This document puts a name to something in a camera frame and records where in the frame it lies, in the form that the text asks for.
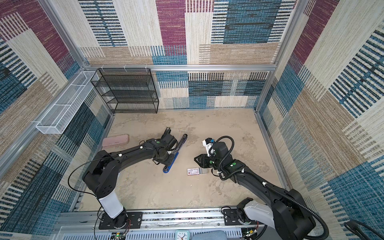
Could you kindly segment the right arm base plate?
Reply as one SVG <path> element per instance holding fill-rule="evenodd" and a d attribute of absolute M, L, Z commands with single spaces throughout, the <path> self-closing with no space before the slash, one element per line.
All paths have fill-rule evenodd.
<path fill-rule="evenodd" d="M 263 224 L 261 222 L 248 219 L 244 211 L 238 211 L 237 209 L 232 209 L 229 206 L 222 207 L 220 211 L 224 216 L 225 226 L 237 226 L 237 225 L 258 226 Z"/>

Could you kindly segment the red white staples box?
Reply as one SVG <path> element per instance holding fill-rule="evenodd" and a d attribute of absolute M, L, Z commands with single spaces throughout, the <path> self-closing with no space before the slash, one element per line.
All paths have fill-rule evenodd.
<path fill-rule="evenodd" d="M 187 169 L 187 175 L 188 176 L 204 175 L 207 173 L 208 173 L 208 170 L 203 169 L 203 168 L 188 168 Z"/>

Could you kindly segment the black stapler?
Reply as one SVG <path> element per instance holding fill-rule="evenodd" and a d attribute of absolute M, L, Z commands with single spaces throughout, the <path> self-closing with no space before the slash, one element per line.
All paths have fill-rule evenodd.
<path fill-rule="evenodd" d="M 167 127 L 162 135 L 162 139 L 164 139 L 168 134 L 170 134 L 170 132 L 171 132 L 171 128 Z"/>

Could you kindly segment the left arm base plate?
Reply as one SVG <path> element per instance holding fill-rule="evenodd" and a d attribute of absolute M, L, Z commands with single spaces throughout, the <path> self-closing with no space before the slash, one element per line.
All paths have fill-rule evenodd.
<path fill-rule="evenodd" d="M 122 212 L 112 219 L 107 213 L 103 213 L 99 230 L 139 229 L 142 224 L 143 212 Z"/>

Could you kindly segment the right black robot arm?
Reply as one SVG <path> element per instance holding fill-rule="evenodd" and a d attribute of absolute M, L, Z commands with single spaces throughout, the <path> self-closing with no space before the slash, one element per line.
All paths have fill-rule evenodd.
<path fill-rule="evenodd" d="M 329 236 L 326 222 L 310 209 L 296 190 L 287 191 L 254 173 L 245 163 L 236 160 L 222 139 L 203 140 L 206 154 L 194 161 L 203 169 L 212 168 L 222 181 L 231 180 L 260 198 L 270 209 L 271 217 L 262 223 L 276 230 L 283 240 L 325 240 Z"/>

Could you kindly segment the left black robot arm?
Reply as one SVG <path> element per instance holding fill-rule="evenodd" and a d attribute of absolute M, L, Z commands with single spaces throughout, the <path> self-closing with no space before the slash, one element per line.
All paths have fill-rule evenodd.
<path fill-rule="evenodd" d="M 112 227 L 121 229 L 127 225 L 126 209 L 119 201 L 115 187 L 119 173 L 141 161 L 152 159 L 168 166 L 172 160 L 175 138 L 149 139 L 136 147 L 120 152 L 100 151 L 83 174 L 87 188 L 96 196 L 104 212 L 112 220 Z"/>

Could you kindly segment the blue stapler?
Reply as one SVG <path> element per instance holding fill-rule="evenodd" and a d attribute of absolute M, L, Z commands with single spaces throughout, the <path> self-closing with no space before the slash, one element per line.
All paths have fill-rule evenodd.
<path fill-rule="evenodd" d="M 183 144 L 186 142 L 187 138 L 188 138 L 188 135 L 184 134 L 183 137 L 181 138 L 181 140 L 178 142 L 176 149 L 171 152 L 171 156 L 173 156 L 173 159 L 172 159 L 169 166 L 164 166 L 163 173 L 166 174 L 171 170 L 173 164 L 175 163 L 175 161 L 179 155 L 179 151 L 182 148 Z"/>

